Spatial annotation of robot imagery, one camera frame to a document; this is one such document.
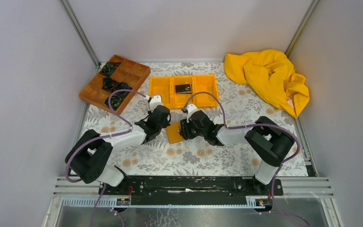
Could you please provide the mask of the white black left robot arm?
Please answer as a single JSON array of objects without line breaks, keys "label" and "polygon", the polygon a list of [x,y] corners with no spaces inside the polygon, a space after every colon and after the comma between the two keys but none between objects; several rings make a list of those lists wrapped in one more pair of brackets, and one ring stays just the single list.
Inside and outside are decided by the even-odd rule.
[{"label": "white black left robot arm", "polygon": [[170,125],[170,110],[158,105],[147,118],[132,125],[132,129],[117,131],[112,135],[101,135],[88,130],[77,141],[65,158],[66,168],[79,178],[65,178],[71,183],[83,181],[86,184],[98,181],[109,185],[116,194],[126,192],[128,182],[125,174],[115,166],[107,164],[112,151],[148,143],[156,138],[162,129]]}]

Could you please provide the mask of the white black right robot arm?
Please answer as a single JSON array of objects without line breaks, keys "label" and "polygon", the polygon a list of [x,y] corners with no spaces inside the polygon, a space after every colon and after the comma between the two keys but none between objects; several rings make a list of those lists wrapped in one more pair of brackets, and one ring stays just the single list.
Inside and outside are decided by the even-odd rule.
[{"label": "white black right robot arm", "polygon": [[249,144],[262,159],[252,182],[254,192],[259,195],[270,190],[274,175],[297,142],[290,131],[265,116],[251,125],[228,128],[224,124],[213,123],[199,110],[180,120],[180,127],[179,134],[184,140],[203,137],[212,146]]}]

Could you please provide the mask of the yellow leather card holder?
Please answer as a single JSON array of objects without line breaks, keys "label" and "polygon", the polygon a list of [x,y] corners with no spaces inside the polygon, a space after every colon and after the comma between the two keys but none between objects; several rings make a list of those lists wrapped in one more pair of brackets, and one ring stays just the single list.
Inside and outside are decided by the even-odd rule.
[{"label": "yellow leather card holder", "polygon": [[169,144],[175,144],[184,140],[180,135],[180,129],[180,122],[173,122],[165,129]]}]

